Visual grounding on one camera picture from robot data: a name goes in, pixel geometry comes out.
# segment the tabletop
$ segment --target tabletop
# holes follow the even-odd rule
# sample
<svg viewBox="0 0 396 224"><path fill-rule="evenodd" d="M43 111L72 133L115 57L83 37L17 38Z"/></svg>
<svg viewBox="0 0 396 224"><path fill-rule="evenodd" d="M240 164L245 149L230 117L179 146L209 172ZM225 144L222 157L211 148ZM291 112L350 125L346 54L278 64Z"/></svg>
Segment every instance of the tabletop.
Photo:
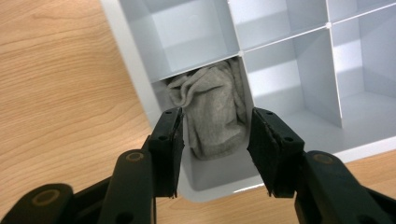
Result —
<svg viewBox="0 0 396 224"><path fill-rule="evenodd" d="M29 190L78 192L151 129L98 0L0 2L0 219ZM396 198L396 150L347 166ZM297 223L265 188L207 203L160 199L158 223Z"/></svg>

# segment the drawer organizer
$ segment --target drawer organizer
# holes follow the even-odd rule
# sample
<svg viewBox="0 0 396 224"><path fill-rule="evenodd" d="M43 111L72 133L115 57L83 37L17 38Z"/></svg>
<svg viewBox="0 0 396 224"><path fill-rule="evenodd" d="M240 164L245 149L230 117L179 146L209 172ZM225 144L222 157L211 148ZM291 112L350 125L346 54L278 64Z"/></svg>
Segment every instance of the drawer organizer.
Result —
<svg viewBox="0 0 396 224"><path fill-rule="evenodd" d="M238 57L247 111L276 112L305 150L353 161L396 148L395 0L102 4L152 126L174 107L166 79ZM203 202L261 185L247 143L213 161L186 147L180 193Z"/></svg>

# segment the white tray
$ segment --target white tray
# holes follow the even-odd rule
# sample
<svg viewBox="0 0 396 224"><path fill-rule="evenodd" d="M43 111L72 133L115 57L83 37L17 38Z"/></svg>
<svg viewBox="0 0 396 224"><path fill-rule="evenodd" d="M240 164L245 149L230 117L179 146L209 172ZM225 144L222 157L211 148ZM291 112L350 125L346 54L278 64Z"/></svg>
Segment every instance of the white tray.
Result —
<svg viewBox="0 0 396 224"><path fill-rule="evenodd" d="M152 126L173 107L166 78L236 56L247 110L276 112L305 150L353 161L396 148L395 0L102 4ZM247 143L214 161L186 147L180 193L204 202L262 185Z"/></svg>

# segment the wooden table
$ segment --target wooden table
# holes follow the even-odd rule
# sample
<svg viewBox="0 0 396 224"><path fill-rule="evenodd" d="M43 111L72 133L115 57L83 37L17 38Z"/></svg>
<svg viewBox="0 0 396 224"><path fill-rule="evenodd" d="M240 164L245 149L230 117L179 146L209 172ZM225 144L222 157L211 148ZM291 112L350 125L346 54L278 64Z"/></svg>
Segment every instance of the wooden table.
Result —
<svg viewBox="0 0 396 224"><path fill-rule="evenodd" d="M99 1L0 2L0 218L26 192L75 192L112 174L151 132ZM348 165L396 198L396 150ZM159 223L296 223L258 188L208 203L158 200Z"/></svg>

